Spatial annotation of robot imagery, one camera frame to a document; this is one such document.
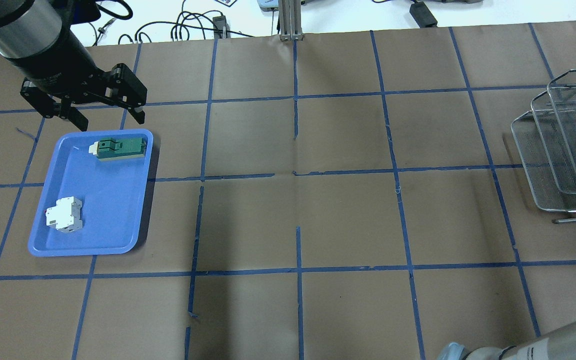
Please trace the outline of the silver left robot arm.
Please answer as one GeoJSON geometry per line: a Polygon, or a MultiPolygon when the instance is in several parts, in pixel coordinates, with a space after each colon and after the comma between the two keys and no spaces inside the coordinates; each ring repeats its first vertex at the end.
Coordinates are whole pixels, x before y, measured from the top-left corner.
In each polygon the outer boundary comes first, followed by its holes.
{"type": "Polygon", "coordinates": [[[78,105],[128,111],[139,125],[147,88],[125,63],[104,71],[73,34],[72,25],[109,14],[96,0],[0,0],[0,55],[23,73],[20,96],[43,118],[58,117],[86,132],[78,105]]]}

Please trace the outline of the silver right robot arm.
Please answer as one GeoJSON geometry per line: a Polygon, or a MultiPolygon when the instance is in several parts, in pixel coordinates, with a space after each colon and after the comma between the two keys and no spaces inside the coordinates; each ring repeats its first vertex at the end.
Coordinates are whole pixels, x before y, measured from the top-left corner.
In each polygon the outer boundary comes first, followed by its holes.
{"type": "MultiPolygon", "coordinates": [[[[576,222],[576,178],[563,150],[563,132],[554,99],[542,92],[530,111],[510,126],[535,205],[540,210],[570,214],[576,222]]],[[[519,345],[469,350],[451,342],[441,360],[576,360],[576,321],[519,345]]]]}

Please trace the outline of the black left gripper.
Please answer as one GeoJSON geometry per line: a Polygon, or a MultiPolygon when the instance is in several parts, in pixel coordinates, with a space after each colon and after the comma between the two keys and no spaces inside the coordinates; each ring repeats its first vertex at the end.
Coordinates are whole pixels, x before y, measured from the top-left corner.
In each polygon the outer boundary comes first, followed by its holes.
{"type": "Polygon", "coordinates": [[[142,81],[125,63],[116,64],[109,75],[98,68],[71,30],[61,30],[52,44],[34,54],[6,59],[23,73],[20,95],[46,119],[58,117],[86,132],[89,120],[73,104],[102,103],[128,110],[138,125],[146,123],[142,81]]]}

